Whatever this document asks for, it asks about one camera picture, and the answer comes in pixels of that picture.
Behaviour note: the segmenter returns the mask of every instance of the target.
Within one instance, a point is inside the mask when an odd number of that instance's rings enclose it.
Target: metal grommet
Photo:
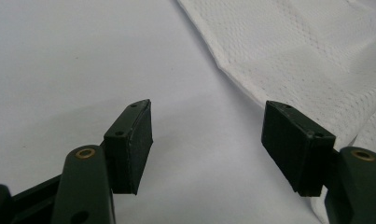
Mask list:
[[[75,154],[76,157],[78,157],[79,159],[82,159],[82,160],[85,160],[85,159],[88,159],[92,156],[94,156],[95,154],[95,150],[92,149],[92,148],[83,148],[83,149],[80,149],[77,154]]]
[[[362,161],[375,161],[376,160],[376,158],[373,155],[371,155],[370,153],[364,150],[355,149],[355,150],[352,150],[351,153]]]

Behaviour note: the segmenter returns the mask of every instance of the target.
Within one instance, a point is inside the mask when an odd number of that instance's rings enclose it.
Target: white mesh fabric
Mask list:
[[[217,65],[259,105],[293,105],[376,151],[376,1],[179,0]],[[323,201],[313,210],[327,222]]]

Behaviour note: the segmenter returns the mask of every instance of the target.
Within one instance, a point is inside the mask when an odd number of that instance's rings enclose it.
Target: white fabric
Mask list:
[[[376,151],[376,1],[179,0],[217,65],[259,105],[293,105]],[[313,201],[323,223],[323,201]]]

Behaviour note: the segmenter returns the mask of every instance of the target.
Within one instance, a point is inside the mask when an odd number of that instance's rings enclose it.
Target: white surface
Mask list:
[[[260,143],[263,111],[175,1],[0,1],[0,183],[12,194],[152,101],[154,144],[118,223],[319,223]]]
[[[179,1],[255,102],[293,105],[337,136],[336,149],[376,152],[376,0]]]

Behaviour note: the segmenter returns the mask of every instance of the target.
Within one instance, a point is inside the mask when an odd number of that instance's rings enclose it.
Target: white background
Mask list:
[[[154,144],[118,223],[319,223],[260,143],[263,110],[164,1],[0,1],[0,183],[15,195],[152,101]]]

